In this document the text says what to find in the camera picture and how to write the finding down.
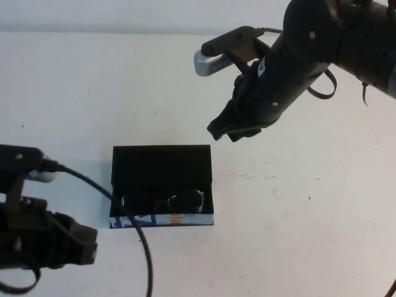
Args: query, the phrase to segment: black box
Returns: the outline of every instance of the black box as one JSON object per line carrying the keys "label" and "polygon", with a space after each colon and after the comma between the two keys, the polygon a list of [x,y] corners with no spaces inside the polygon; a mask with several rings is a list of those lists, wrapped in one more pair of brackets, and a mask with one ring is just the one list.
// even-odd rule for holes
{"label": "black box", "polygon": [[[133,146],[113,148],[113,195],[135,215],[140,226],[213,225],[212,159],[209,145]],[[199,213],[170,213],[153,201],[169,205],[171,197],[199,190]],[[133,227],[113,204],[110,227]]]}

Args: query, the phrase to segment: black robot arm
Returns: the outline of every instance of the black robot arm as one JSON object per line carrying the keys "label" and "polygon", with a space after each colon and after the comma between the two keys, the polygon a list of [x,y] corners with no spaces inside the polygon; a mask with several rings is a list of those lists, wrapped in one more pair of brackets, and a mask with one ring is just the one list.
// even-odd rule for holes
{"label": "black robot arm", "polygon": [[26,179],[51,181],[54,174],[42,172],[48,159],[37,148],[0,145],[0,269],[28,268],[36,282],[15,288],[0,282],[0,291],[29,292],[40,279],[40,269],[58,269],[66,264],[94,263],[97,230],[73,218],[46,210],[43,199],[22,196]]}
{"label": "black robot arm", "polygon": [[[327,69],[331,64],[353,74],[363,85],[372,85],[396,98],[393,3],[384,6],[372,0],[292,0],[283,31],[271,48],[257,39],[268,30],[250,27],[202,45],[195,58],[198,74],[207,76],[232,63],[242,72],[235,80],[232,99],[208,130],[216,140],[228,134],[237,141],[274,124],[306,90],[321,99],[330,98],[333,94],[319,94],[310,85],[325,73],[336,89],[337,83]],[[260,60],[248,66],[246,62],[251,58]]]}

